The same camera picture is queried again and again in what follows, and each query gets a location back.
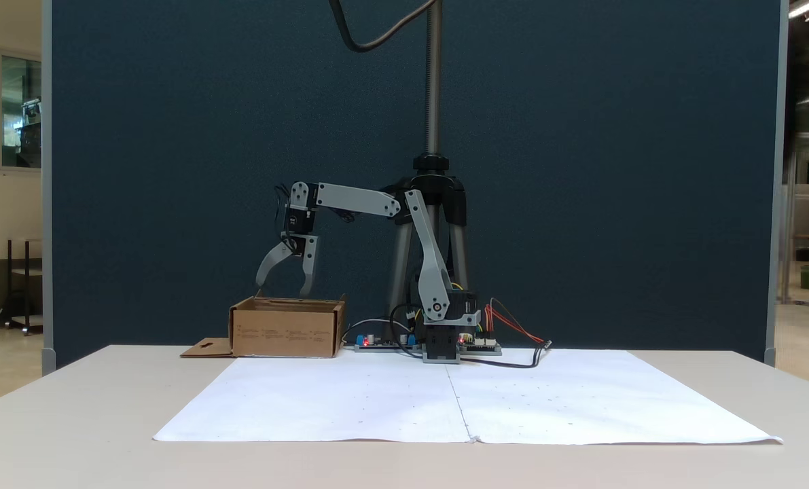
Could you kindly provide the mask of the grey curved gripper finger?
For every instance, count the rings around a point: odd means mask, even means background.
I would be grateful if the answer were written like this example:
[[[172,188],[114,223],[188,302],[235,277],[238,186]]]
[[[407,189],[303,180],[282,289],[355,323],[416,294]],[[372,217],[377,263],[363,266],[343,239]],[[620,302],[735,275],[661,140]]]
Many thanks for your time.
[[[280,236],[277,244],[265,254],[260,266],[256,270],[255,284],[257,288],[264,288],[271,270],[273,270],[277,264],[283,263],[284,260],[292,256],[298,256],[298,240]]]

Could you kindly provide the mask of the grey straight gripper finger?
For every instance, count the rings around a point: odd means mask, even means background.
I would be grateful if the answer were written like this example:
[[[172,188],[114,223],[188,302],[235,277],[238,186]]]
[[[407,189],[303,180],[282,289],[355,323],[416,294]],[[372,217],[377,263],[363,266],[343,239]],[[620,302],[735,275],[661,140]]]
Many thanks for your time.
[[[302,253],[302,271],[304,272],[304,284],[300,290],[301,298],[309,298],[313,290],[315,280],[315,262],[317,262],[317,250],[319,238],[313,235],[299,235],[304,241],[304,252]]]

